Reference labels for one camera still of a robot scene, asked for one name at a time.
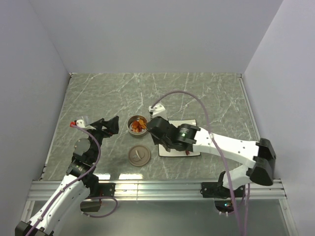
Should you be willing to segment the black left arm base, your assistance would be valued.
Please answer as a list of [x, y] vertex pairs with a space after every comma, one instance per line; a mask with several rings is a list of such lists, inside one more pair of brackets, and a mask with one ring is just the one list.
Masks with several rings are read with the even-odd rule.
[[115, 183], [99, 183], [80, 204], [82, 212], [99, 212], [105, 201], [114, 202]]

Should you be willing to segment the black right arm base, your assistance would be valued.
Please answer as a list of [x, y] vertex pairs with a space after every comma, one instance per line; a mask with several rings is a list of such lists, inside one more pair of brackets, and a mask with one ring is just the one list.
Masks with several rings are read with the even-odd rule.
[[223, 187], [223, 177], [225, 171], [221, 172], [217, 182], [202, 182], [200, 194], [203, 198], [219, 198], [228, 199], [231, 198], [230, 190]]

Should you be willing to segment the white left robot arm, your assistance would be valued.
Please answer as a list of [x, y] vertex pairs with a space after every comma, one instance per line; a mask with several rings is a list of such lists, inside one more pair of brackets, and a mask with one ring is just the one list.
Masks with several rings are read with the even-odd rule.
[[28, 221], [20, 221], [15, 228], [17, 236], [55, 236], [64, 220], [80, 207], [84, 200], [115, 200], [115, 184], [102, 184], [94, 174], [101, 157], [101, 144], [119, 132], [119, 116], [86, 123], [84, 118], [70, 124], [85, 134], [74, 145], [71, 163], [61, 183], [45, 205]]

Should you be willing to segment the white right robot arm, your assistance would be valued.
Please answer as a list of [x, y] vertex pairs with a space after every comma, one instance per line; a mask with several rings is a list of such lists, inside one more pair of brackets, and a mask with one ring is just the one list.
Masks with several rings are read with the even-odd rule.
[[274, 183], [276, 154], [268, 139], [243, 141], [185, 123], [175, 127], [162, 117], [153, 118], [147, 124], [147, 130], [154, 144], [162, 145], [167, 152], [174, 149], [208, 153], [240, 163], [238, 168], [226, 171], [217, 184], [218, 193], [224, 197], [250, 182], [262, 186]]

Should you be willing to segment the orange chicken drumstick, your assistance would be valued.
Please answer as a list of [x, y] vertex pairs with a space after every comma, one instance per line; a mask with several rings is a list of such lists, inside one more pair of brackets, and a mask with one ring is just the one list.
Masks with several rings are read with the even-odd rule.
[[135, 120], [131, 124], [132, 132], [140, 133], [140, 132], [144, 131], [146, 128], [147, 128], [146, 123], [142, 119]]

